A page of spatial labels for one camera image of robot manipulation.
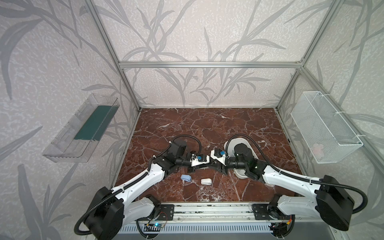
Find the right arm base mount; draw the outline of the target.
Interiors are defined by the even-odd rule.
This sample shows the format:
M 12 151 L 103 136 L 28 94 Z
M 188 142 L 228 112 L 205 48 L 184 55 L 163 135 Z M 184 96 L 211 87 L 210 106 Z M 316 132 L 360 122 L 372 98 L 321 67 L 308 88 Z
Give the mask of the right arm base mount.
M 252 204 L 255 220 L 279 220 L 280 214 L 269 204 Z

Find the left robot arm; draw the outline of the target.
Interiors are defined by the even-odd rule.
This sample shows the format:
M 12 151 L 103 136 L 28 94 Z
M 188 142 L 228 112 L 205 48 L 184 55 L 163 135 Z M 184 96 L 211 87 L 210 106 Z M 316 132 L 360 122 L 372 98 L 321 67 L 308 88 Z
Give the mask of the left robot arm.
M 153 197 L 137 198 L 180 167 L 210 163 L 210 157 L 201 153 L 201 144 L 198 144 L 197 152 L 185 154 L 187 143 L 182 138 L 177 136 L 170 141 L 163 152 L 150 159 L 148 168 L 131 180 L 110 190 L 106 187 L 99 189 L 87 211 L 75 223 L 74 233 L 111 240 L 124 225 L 140 218 L 156 217 L 158 201 Z

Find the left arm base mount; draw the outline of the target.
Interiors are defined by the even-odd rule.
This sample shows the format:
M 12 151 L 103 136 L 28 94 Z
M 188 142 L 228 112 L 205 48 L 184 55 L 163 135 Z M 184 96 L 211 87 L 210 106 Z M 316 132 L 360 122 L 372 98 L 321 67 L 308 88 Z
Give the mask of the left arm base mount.
M 175 213 L 175 205 L 161 204 L 154 207 L 151 214 L 147 217 L 149 220 L 172 221 Z

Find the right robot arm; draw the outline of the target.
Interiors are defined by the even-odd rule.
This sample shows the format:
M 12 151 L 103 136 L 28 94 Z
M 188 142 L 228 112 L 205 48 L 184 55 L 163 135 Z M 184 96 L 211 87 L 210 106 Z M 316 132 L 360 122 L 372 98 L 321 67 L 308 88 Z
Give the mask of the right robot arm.
M 249 179 L 297 194 L 296 197 L 280 196 L 271 202 L 272 207 L 284 215 L 320 218 L 334 229 L 348 231 L 352 215 L 368 205 L 368 197 L 362 190 L 340 184 L 331 176 L 308 177 L 276 167 L 245 134 L 232 136 L 224 147 L 221 154 L 226 167 L 243 170 Z

